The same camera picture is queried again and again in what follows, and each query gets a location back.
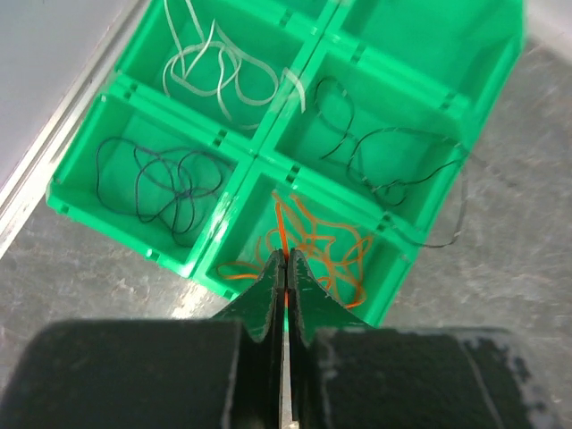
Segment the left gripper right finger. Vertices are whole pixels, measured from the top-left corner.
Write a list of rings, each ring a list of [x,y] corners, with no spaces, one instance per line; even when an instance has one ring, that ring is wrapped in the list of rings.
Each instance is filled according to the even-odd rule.
[[[292,413],[303,428],[555,428],[525,344],[499,327],[374,328],[288,261]]]

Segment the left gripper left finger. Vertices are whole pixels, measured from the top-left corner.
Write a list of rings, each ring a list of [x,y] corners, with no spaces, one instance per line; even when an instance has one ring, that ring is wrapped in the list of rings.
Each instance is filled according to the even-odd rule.
[[[66,320],[24,350],[4,428],[276,428],[286,261],[207,319]]]

